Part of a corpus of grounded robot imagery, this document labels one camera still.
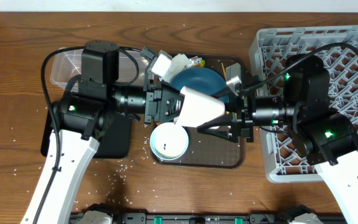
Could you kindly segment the white cup pink inside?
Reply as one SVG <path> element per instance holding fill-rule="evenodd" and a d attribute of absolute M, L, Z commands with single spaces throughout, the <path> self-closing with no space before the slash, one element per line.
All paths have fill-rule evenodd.
<path fill-rule="evenodd" d="M 174 119 L 176 125 L 197 128 L 226 113 L 225 104 L 212 96 L 184 86 L 180 94 L 184 96 L 180 114 Z"/>

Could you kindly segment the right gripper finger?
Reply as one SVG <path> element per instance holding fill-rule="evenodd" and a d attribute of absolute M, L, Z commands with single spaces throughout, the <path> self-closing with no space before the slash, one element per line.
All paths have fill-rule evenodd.
<path fill-rule="evenodd" d="M 230 88 L 229 86 L 226 86 L 225 88 L 217 91 L 216 93 L 212 94 L 212 97 L 220 99 L 224 97 L 230 98 L 236 98 L 238 97 L 238 92 L 235 88 Z"/>
<path fill-rule="evenodd" d="M 200 134 L 214 136 L 234 143 L 239 142 L 240 127 L 235 113 L 224 114 L 198 126 L 196 129 Z"/>

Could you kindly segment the wooden chopstick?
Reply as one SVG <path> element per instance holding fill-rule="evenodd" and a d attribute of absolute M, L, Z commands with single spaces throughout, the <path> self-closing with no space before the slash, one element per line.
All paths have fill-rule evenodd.
<path fill-rule="evenodd" d="M 223 63 L 221 63 L 221 67 L 222 67 L 222 70 L 223 70 L 224 79 L 226 79 L 226 68 L 225 68 Z"/>

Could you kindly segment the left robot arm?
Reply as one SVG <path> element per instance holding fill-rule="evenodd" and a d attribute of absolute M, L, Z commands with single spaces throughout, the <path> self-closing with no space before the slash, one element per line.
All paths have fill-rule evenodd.
<path fill-rule="evenodd" d="M 115 116 L 164 123 L 180 114 L 184 97 L 167 83 L 135 90 L 119 82 L 119 55 L 127 47 L 92 40 L 80 46 L 81 73 L 69 79 L 61 100 L 42 89 L 48 115 L 46 161 L 23 223 L 68 223 L 71 208 L 90 161 L 103 140 L 112 139 Z"/>

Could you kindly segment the light blue rice bowl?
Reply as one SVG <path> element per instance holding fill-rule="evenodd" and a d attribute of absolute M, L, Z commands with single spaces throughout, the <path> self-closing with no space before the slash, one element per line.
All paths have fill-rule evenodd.
<path fill-rule="evenodd" d="M 178 159 L 188 149 L 189 136 L 185 128 L 174 123 L 158 125 L 150 135 L 150 148 L 164 161 Z"/>

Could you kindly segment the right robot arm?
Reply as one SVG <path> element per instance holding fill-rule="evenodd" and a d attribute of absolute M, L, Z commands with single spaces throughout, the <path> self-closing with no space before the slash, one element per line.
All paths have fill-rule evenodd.
<path fill-rule="evenodd" d="M 235 142 L 253 138 L 254 126 L 284 126 L 295 149 L 314 166 L 337 200 L 346 222 L 358 223 L 358 133 L 343 114 L 329 108 L 329 72 L 313 54 L 290 57 L 283 72 L 282 96 L 237 97 L 232 116 L 197 128 L 199 133 Z"/>

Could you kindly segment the dark blue plate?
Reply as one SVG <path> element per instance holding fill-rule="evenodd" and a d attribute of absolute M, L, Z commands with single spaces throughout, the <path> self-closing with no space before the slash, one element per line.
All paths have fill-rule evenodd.
<path fill-rule="evenodd" d="M 203 67 L 188 68 L 181 71 L 172 78 L 170 85 L 178 91 L 186 86 L 207 95 L 212 95 L 227 87 L 222 76 Z"/>

